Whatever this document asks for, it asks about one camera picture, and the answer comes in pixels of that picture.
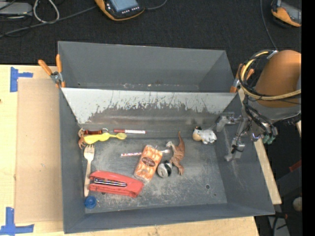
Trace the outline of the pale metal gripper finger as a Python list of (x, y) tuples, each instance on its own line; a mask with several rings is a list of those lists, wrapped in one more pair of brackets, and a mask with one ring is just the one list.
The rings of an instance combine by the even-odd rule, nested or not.
[(226, 125), (235, 125), (242, 121), (242, 115), (236, 116), (234, 112), (224, 112), (220, 114), (217, 124), (216, 131), (221, 132)]
[(224, 156), (225, 161), (229, 162), (232, 160), (240, 159), (244, 149), (244, 142), (237, 142), (236, 144), (232, 144), (229, 153)]

